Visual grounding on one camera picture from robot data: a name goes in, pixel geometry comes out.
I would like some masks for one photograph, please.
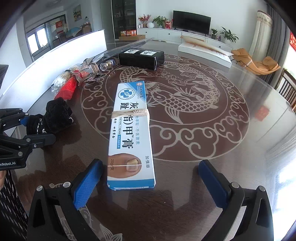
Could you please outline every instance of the red sign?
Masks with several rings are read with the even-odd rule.
[[[294,37],[294,35],[292,34],[292,32],[290,34],[290,45],[296,51],[296,38]]]
[[[56,28],[62,27],[63,26],[63,21],[58,21],[56,22]]]
[[[63,22],[62,21],[56,22],[56,28],[57,28],[57,34],[62,33],[64,31]]]

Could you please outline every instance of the round glass table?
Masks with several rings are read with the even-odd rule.
[[[74,124],[56,134],[53,145],[34,149],[26,168],[15,170],[26,211],[38,185],[54,188],[72,181],[94,158],[107,164],[117,85],[144,80],[156,186],[112,191],[104,172],[80,209],[94,233],[101,240],[201,240],[222,211],[197,173],[199,161],[209,159],[230,182],[266,188],[274,240],[281,240],[296,220],[296,116],[286,100],[234,63],[227,69],[165,42],[151,41],[141,48],[164,51],[164,65],[156,71],[115,66],[99,82],[78,86],[68,101]],[[44,114],[53,98],[49,89],[28,113]],[[13,134],[24,135],[23,126]],[[68,238],[75,240],[57,211]]]

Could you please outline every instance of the plastic bag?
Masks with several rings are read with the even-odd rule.
[[[81,65],[75,64],[69,68],[71,71],[75,71],[81,68]],[[52,92],[56,95],[61,88],[66,84],[66,82],[71,78],[71,74],[69,72],[61,73],[52,83]]]
[[[54,99],[62,97],[64,100],[70,100],[77,86],[77,80],[75,77],[71,77],[64,86],[60,89]]]

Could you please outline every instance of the person's hand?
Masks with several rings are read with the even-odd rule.
[[[6,171],[0,171],[0,190],[4,187]]]

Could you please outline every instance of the orange lounge chair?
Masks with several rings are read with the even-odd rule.
[[[271,74],[281,68],[270,56],[265,57],[263,61],[253,61],[252,57],[244,48],[231,50],[231,53],[238,65],[256,75]]]

